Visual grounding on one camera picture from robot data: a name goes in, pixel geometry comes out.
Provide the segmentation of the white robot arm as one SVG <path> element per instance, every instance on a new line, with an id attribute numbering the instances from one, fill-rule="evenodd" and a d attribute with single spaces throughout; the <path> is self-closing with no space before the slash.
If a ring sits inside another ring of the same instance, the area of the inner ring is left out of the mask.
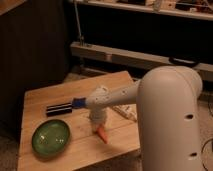
<path id="1" fill-rule="evenodd" d="M 136 105 L 143 171 L 203 171 L 197 111 L 201 91 L 197 71 L 164 66 L 131 86 L 87 97 L 86 106 Z"/>

